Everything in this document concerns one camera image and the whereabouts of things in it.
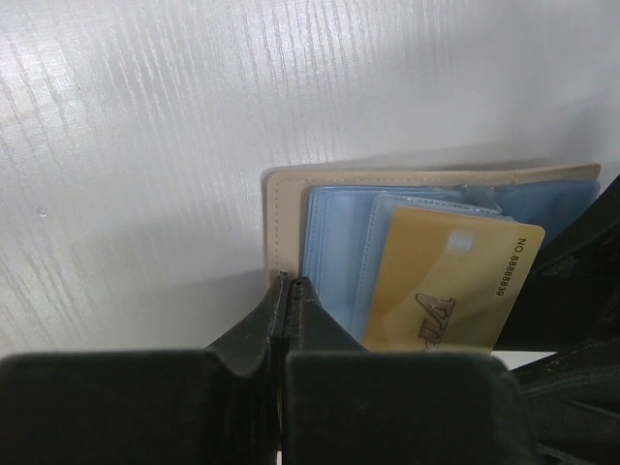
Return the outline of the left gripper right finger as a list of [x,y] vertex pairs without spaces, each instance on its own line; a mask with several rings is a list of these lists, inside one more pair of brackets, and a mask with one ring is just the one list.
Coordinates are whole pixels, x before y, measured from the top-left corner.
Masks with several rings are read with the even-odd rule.
[[493,356],[371,353],[292,282],[287,464],[537,464],[517,382]]

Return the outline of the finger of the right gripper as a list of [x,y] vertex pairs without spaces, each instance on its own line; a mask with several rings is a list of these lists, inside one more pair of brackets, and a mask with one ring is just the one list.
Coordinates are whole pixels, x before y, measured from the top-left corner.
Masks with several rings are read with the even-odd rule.
[[498,340],[546,351],[514,369],[545,464],[619,461],[619,183],[536,258]]

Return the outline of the beige card holder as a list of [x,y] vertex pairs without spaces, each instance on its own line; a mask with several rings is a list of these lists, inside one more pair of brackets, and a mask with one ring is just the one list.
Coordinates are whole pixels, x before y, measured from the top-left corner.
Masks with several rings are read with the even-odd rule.
[[276,170],[263,184],[266,268],[309,278],[361,341],[396,207],[512,219],[543,228],[549,244],[598,196],[600,170]]

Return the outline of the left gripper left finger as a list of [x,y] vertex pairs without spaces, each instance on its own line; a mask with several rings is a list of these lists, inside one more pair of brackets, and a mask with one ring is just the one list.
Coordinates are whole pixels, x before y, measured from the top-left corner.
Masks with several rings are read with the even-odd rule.
[[272,464],[287,279],[203,349],[1,361],[5,464]]

